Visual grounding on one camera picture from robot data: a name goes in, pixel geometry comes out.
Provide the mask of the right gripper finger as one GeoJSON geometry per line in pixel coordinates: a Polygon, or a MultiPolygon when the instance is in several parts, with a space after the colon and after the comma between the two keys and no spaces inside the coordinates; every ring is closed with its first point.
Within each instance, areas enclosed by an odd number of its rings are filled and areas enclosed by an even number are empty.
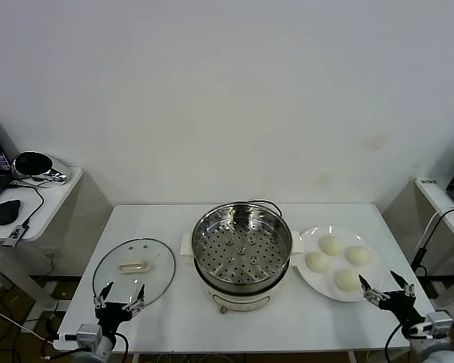
{"type": "Polygon", "coordinates": [[[374,306],[379,306],[380,301],[382,301],[382,293],[373,289],[369,282],[364,279],[363,276],[359,275],[359,281],[362,287],[363,296],[365,299],[374,306]]]}
{"type": "Polygon", "coordinates": [[[403,290],[404,294],[409,297],[415,298],[415,285],[414,284],[409,284],[404,277],[401,275],[398,275],[396,272],[391,271],[390,272],[391,276],[395,280],[395,282],[400,286],[400,288],[403,290]]]}

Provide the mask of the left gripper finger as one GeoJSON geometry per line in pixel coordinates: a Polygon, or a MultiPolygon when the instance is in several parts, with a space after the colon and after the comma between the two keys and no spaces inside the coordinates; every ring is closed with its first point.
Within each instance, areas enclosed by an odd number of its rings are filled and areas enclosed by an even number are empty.
{"type": "Polygon", "coordinates": [[[94,304],[95,307],[105,307],[107,296],[113,286],[113,282],[106,284],[100,291],[98,295],[94,295],[94,304]]]}
{"type": "Polygon", "coordinates": [[[131,314],[138,314],[145,307],[145,286],[142,285],[136,299],[126,304],[123,310],[131,314]]]}

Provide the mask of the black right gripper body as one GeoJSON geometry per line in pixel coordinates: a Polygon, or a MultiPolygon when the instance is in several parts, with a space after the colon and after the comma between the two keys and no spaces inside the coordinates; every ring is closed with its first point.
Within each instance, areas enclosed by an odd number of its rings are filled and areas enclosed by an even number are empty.
{"type": "Polygon", "coordinates": [[[424,322],[424,317],[414,307],[414,296],[407,296],[402,290],[385,292],[384,295],[387,298],[379,301],[378,308],[392,312],[402,330],[409,330],[412,326],[424,322]]]}

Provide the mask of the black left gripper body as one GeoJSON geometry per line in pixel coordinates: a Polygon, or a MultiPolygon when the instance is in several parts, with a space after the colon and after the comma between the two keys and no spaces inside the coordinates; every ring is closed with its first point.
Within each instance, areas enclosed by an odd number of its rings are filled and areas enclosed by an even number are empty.
{"type": "Polygon", "coordinates": [[[115,337],[120,324],[132,319],[132,312],[126,308],[125,303],[106,302],[103,306],[95,308],[95,317],[103,335],[115,337]]]}

